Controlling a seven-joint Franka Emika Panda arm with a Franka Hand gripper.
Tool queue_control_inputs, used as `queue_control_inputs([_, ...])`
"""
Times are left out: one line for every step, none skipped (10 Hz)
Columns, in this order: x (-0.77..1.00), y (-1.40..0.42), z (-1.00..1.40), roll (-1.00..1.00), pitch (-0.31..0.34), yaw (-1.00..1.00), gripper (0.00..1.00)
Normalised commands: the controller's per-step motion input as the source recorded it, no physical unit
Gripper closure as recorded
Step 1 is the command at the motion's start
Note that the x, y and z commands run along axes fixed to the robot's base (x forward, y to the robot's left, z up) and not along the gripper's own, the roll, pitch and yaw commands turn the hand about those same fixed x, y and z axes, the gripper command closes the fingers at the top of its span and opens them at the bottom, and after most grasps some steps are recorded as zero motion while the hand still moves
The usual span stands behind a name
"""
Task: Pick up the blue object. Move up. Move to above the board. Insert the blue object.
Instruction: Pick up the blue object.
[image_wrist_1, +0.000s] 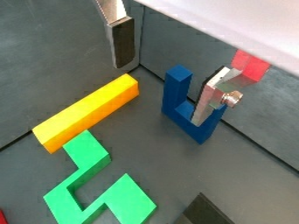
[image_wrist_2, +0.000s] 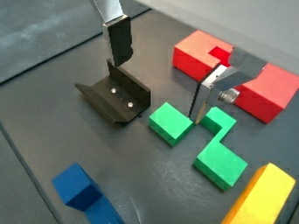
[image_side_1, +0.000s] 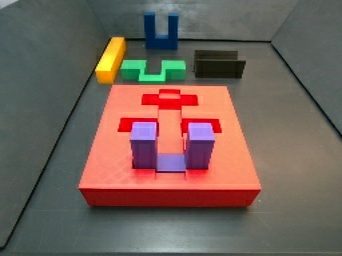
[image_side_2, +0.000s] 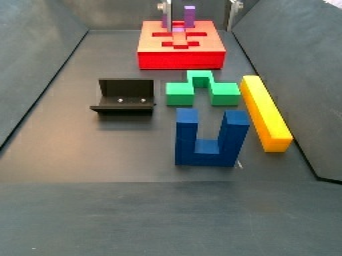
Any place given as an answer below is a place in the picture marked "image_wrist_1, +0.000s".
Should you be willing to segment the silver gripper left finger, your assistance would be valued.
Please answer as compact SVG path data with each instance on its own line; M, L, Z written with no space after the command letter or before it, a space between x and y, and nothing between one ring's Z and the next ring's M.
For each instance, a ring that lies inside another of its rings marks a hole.
M106 24L115 68L124 67L136 56L135 20L127 15L123 0L94 0Z

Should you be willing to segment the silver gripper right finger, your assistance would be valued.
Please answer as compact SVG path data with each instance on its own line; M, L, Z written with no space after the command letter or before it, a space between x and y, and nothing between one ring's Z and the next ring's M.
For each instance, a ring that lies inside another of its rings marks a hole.
M243 94L232 79L240 76L236 68L223 67L208 79L200 91L200 98L192 113L191 122L200 126L210 117L212 111L222 105L231 108L239 103Z

